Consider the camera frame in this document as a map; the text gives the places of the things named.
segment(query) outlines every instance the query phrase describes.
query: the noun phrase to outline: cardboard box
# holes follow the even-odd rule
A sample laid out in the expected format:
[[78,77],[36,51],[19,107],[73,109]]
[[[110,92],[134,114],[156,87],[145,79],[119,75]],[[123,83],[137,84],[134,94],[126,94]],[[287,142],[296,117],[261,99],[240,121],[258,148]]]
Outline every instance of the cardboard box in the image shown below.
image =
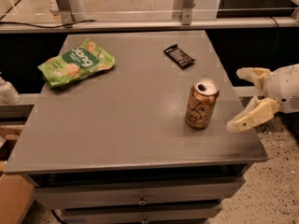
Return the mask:
[[4,165],[5,165],[5,163],[3,161],[0,161],[0,178],[1,178],[2,174],[3,174]]
[[1,143],[0,146],[0,160],[5,161],[9,158],[9,155],[12,151],[12,149],[15,147],[19,136],[22,131],[22,126],[0,126],[0,136],[2,137],[2,141],[6,140],[6,142],[3,144]]
[[32,186],[19,175],[0,176],[0,219],[1,223],[21,224],[33,199]]

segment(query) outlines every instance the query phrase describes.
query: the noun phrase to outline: green chip bag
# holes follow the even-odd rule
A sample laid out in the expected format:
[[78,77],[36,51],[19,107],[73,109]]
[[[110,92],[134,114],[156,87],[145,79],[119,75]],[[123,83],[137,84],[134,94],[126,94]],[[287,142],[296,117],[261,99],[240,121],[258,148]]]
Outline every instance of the green chip bag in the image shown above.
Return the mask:
[[49,87],[53,88],[108,70],[114,63],[113,56],[87,38],[80,47],[53,57],[37,68],[43,73]]

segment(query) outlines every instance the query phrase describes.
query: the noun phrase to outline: can lid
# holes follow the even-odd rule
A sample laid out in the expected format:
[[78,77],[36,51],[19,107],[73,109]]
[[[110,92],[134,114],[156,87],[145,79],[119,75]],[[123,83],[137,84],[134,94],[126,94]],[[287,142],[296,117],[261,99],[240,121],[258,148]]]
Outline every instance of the can lid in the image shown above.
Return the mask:
[[197,92],[204,95],[213,95],[219,91],[218,84],[210,78],[201,78],[194,83]]

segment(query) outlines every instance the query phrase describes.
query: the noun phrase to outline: gray cabinet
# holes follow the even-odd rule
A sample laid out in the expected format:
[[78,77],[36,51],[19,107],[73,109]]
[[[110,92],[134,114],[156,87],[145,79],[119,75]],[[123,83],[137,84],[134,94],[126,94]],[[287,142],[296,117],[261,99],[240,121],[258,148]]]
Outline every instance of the gray cabinet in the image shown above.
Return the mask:
[[[115,56],[115,67],[45,86],[5,172],[21,174],[32,196],[70,223],[207,224],[267,155],[253,130],[226,131],[243,107],[206,32],[69,35],[62,52],[86,37]],[[165,57],[174,44],[195,64],[181,70]],[[220,86],[204,130],[184,121],[199,77]]]

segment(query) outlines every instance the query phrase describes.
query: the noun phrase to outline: white robotic arm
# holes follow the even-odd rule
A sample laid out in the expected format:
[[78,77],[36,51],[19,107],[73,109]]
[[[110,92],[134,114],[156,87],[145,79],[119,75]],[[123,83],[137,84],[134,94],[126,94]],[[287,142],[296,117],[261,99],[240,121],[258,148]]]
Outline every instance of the white robotic arm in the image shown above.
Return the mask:
[[[67,0],[70,7],[70,11],[75,21],[87,20],[87,15],[85,7],[82,0]],[[57,5],[56,0],[49,0],[50,12],[53,14],[58,14],[60,12],[59,4]]]
[[227,122],[229,132],[248,130],[272,119],[280,111],[299,112],[299,64],[281,67],[274,72],[265,68],[242,68],[237,75],[262,91],[264,99],[253,97],[245,110]]

